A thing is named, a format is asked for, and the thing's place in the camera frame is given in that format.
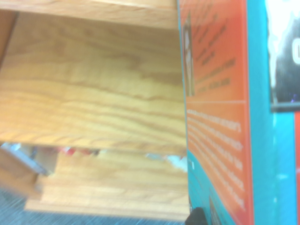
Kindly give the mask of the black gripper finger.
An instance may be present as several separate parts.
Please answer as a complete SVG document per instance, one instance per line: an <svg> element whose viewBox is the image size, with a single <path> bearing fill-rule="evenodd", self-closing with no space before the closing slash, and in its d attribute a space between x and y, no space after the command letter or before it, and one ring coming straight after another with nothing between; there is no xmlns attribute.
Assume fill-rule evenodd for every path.
<svg viewBox="0 0 300 225"><path fill-rule="evenodd" d="M204 210L201 207L196 207L185 220L185 225L207 225Z"/></svg>

